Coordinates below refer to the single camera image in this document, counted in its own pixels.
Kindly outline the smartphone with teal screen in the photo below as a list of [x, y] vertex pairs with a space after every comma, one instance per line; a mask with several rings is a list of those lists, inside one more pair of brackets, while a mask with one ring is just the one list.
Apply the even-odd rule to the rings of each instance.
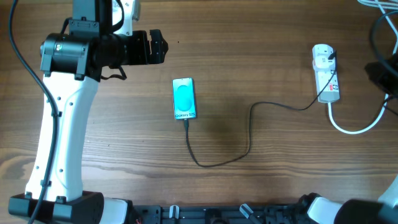
[[177, 78], [172, 80], [174, 118], [192, 119], [197, 117], [193, 79]]

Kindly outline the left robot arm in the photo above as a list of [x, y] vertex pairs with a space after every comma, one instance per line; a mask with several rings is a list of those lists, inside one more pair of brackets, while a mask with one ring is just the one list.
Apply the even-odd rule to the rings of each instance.
[[130, 200], [83, 190], [81, 160], [88, 115], [104, 67], [160, 64], [168, 44], [158, 29], [133, 30], [139, 1], [74, 1], [60, 32], [40, 46], [37, 79], [44, 112], [34, 169], [8, 211], [29, 223], [142, 223]]

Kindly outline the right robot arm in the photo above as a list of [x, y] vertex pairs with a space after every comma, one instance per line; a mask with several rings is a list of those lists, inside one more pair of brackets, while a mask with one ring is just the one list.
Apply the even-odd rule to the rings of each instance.
[[[336, 77], [336, 52], [331, 48], [313, 48], [313, 69], [317, 84], [318, 101], [328, 105], [328, 115], [332, 125], [345, 134], [361, 134], [371, 129], [381, 118], [381, 110], [376, 120], [359, 131], [341, 129], [334, 121], [331, 104], [340, 99]], [[295, 208], [296, 216], [315, 223], [397, 223], [397, 181], [388, 188], [379, 202], [349, 200], [343, 204], [321, 196], [303, 199]]]

